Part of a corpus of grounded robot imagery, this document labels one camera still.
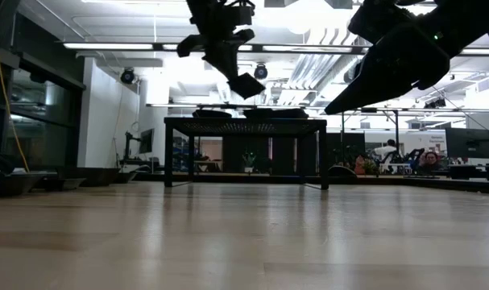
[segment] black table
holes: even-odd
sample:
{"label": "black table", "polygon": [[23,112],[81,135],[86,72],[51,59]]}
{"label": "black table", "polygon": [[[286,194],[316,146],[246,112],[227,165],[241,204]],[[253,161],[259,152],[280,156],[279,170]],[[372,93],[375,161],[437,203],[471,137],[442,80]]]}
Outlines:
{"label": "black table", "polygon": [[[172,187],[172,143],[174,130],[189,137],[189,179],[194,179],[194,143],[196,137],[290,137],[300,145],[303,139],[319,132],[319,148],[326,148],[326,120],[283,119],[283,118],[165,118],[165,187]],[[303,158],[302,146],[296,147],[297,160]],[[305,183],[301,162],[296,162],[300,183]],[[328,155],[319,154],[321,189],[329,187]]]}

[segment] table leg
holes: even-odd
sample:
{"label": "table leg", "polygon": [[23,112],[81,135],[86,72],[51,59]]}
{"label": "table leg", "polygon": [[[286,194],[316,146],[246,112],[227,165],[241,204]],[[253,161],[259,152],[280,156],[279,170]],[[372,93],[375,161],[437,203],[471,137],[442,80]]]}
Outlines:
{"label": "table leg", "polygon": [[189,180],[194,181],[194,142],[196,138],[189,136]]}
{"label": "table leg", "polygon": [[298,137],[296,140],[296,173],[300,177],[300,184],[305,184],[305,166],[303,166],[303,140],[305,137]]}
{"label": "table leg", "polygon": [[328,180],[328,152],[326,148],[326,127],[319,130],[319,176],[321,178],[321,190],[329,187]]}
{"label": "table leg", "polygon": [[172,187],[172,142],[174,142],[172,130],[172,126],[165,125],[165,187]]}

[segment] yellow cable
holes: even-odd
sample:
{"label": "yellow cable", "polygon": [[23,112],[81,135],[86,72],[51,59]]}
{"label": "yellow cable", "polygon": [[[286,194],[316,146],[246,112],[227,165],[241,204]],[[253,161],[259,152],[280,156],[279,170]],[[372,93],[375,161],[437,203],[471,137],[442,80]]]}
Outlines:
{"label": "yellow cable", "polygon": [[8,100],[6,85],[4,85],[4,76],[2,75],[1,57],[0,57],[0,76],[1,76],[2,93],[4,94],[4,101],[6,101],[6,110],[8,111],[8,118],[11,121],[11,128],[13,128],[13,135],[15,136],[17,147],[19,148],[20,155],[22,156],[22,160],[24,161],[24,167],[26,169],[26,172],[29,173],[29,167],[27,166],[26,156],[24,155],[24,152],[22,151],[22,147],[20,146],[19,137],[17,136],[17,130],[15,129],[15,123],[11,119],[10,101]]}

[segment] person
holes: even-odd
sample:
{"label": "person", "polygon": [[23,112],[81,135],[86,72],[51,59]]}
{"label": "person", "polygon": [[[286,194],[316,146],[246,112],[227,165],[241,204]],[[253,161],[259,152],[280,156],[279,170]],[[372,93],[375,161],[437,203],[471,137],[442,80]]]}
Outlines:
{"label": "person", "polygon": [[387,141],[387,146],[384,147],[379,147],[375,149],[375,154],[380,155],[381,161],[386,159],[387,154],[396,151],[396,142],[393,139],[389,139]]}
{"label": "person", "polygon": [[441,170],[439,164],[439,157],[435,152],[425,153],[425,157],[422,156],[420,160],[420,167],[418,168],[418,174],[432,175],[433,172]]}

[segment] computer monitor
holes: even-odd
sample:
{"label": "computer monitor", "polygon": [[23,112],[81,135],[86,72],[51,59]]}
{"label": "computer monitor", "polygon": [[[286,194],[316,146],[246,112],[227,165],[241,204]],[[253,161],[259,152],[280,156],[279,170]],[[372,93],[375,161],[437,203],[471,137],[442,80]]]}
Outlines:
{"label": "computer monitor", "polygon": [[153,136],[155,129],[146,130],[140,133],[140,154],[153,152]]}
{"label": "computer monitor", "polygon": [[489,159],[489,130],[446,128],[445,131],[448,157]]}
{"label": "computer monitor", "polygon": [[[326,133],[326,142],[330,150],[341,150],[341,133]],[[345,133],[344,145],[354,152],[366,152],[366,136],[364,133]]]}

